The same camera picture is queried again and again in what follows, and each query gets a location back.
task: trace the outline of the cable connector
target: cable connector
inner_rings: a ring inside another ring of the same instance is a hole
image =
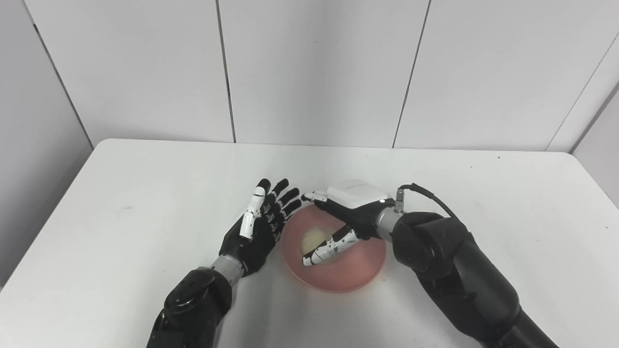
[[[394,212],[404,212],[404,189],[402,188],[396,191],[396,208]]]

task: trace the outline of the pink bowl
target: pink bowl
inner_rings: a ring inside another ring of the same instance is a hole
[[[292,274],[304,284],[326,292],[357,290],[371,282],[381,270],[386,248],[384,240],[372,238],[360,241],[336,256],[333,262],[306,267],[303,265],[301,241],[311,228],[327,227],[336,231],[344,223],[316,206],[296,212],[282,232],[282,254]]]

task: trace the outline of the white finger segment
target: white finger segment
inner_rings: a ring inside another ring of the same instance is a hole
[[[322,201],[322,202],[326,202],[327,199],[329,198],[329,196],[327,195],[326,192],[323,191],[314,191],[314,192],[310,192],[310,193],[305,193],[303,195],[303,199],[306,201]]]
[[[241,237],[245,237],[247,239],[253,238],[254,221],[260,217],[260,207],[264,202],[265,194],[266,192],[264,191],[264,188],[258,186],[256,190],[254,190],[254,194],[251,195],[251,199],[247,205],[247,210],[245,210],[245,213],[243,214],[241,231],[239,232]]]
[[[337,232],[334,233],[329,239],[317,246],[313,251],[303,256],[303,265],[312,266],[326,261],[333,256],[343,253],[348,248],[360,241],[357,238],[354,230],[349,230],[343,237],[338,238]]]

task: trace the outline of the panel seam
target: panel seam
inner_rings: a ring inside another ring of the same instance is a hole
[[[54,60],[51,59],[50,51],[47,49],[47,46],[45,45],[45,41],[43,41],[43,37],[41,36],[41,33],[39,32],[37,25],[33,23],[32,26],[34,27],[35,32],[37,33],[37,36],[39,38],[39,41],[41,42],[41,45],[43,46],[43,49],[45,50],[45,54],[47,54],[47,58],[50,61],[51,67],[54,69],[54,73],[56,74],[56,77],[58,78],[58,81],[60,82],[60,86],[63,88],[64,94],[67,97],[67,100],[69,101],[71,109],[73,110],[73,113],[75,114],[77,118],[77,122],[79,123],[79,126],[82,128],[82,132],[84,132],[84,136],[86,137],[86,140],[88,140],[88,144],[90,145],[90,148],[94,150],[95,147],[93,146],[92,141],[90,140],[90,136],[88,135],[88,132],[86,131],[86,127],[84,127],[84,123],[82,122],[82,119],[77,113],[76,106],[73,104],[73,100],[71,100],[69,91],[67,91],[67,87],[64,85],[63,78],[60,76],[60,73],[58,72],[58,68],[56,68],[56,64],[54,63]]]
[[[396,147],[397,133],[400,131],[400,123],[402,122],[402,115],[404,114],[404,107],[406,106],[406,100],[409,97],[410,81],[413,79],[413,72],[415,71],[415,65],[417,64],[417,56],[419,56],[419,48],[422,45],[423,32],[425,31],[425,25],[426,25],[426,22],[428,21],[428,14],[430,13],[431,4],[432,4],[432,0],[428,0],[428,7],[426,8],[426,13],[425,13],[425,16],[423,17],[422,31],[419,33],[419,41],[417,42],[417,49],[415,50],[413,66],[412,68],[410,68],[409,83],[406,85],[406,92],[404,92],[404,101],[402,102],[402,109],[400,110],[400,118],[397,120],[396,134],[393,137],[393,144],[391,145],[392,149]]]
[[[228,94],[228,110],[230,112],[230,126],[232,127],[232,141],[236,143],[236,129],[234,127],[234,115],[232,113],[232,96],[230,94],[230,80],[228,78],[228,63],[226,61],[226,48],[225,48],[225,45],[223,44],[222,15],[219,9],[219,0],[215,0],[215,7],[217,9],[217,26],[219,27],[219,41],[222,46],[223,75],[226,78],[226,92]]]
[[[600,67],[600,65],[602,64],[602,62],[604,61],[604,58],[606,58],[606,55],[608,54],[608,52],[610,51],[611,47],[613,46],[613,44],[615,43],[615,41],[617,40],[617,37],[619,37],[619,32],[617,32],[617,34],[615,35],[615,38],[613,39],[613,41],[610,43],[610,45],[608,46],[608,48],[606,49],[606,52],[604,52],[604,55],[602,56],[602,59],[600,59],[600,61],[597,63],[597,65],[595,66],[595,69],[593,70],[593,73],[591,74],[591,76],[589,76],[589,79],[587,80],[587,82],[584,84],[584,87],[582,88],[582,90],[580,91],[580,93],[578,94],[578,96],[576,97],[576,100],[574,101],[574,103],[572,104],[572,106],[569,108],[567,115],[565,115],[565,117],[563,118],[563,121],[561,122],[561,124],[559,124],[559,127],[556,129],[554,135],[552,136],[552,138],[550,139],[550,142],[548,143],[548,145],[546,145],[546,148],[544,149],[544,151],[547,151],[548,148],[550,147],[550,145],[552,144],[552,142],[555,140],[556,135],[559,134],[559,131],[561,130],[561,128],[563,127],[563,124],[565,123],[565,121],[568,119],[569,114],[571,114],[572,110],[574,109],[574,107],[576,106],[576,104],[578,103],[578,100],[580,100],[582,94],[584,93],[584,91],[587,89],[587,86],[589,85],[589,83],[591,82],[591,79],[593,79],[593,77],[595,76],[595,73],[597,72],[598,68]],[[591,124],[585,129],[585,131],[581,134],[581,136],[579,137],[579,139],[576,141],[576,143],[578,144],[580,142],[580,140],[584,137],[584,134],[587,133],[589,131],[589,128],[591,127]],[[573,151],[577,144],[575,144],[572,148],[571,151]]]

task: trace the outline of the robotic hand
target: robotic hand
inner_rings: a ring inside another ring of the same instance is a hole
[[[420,193],[443,208],[404,212],[404,190]],[[311,266],[344,252],[360,240],[393,244],[398,262],[411,268],[430,298],[462,333],[486,348],[557,348],[521,309],[516,290],[477,246],[473,235],[432,192],[402,185],[393,200],[361,180],[306,193],[303,200],[346,223],[303,256]]]
[[[211,267],[187,274],[170,292],[153,325],[147,348],[211,348],[215,330],[232,305],[232,287],[258,272],[290,215],[301,207],[299,189],[283,179],[271,192],[262,179],[247,210],[223,238]]]

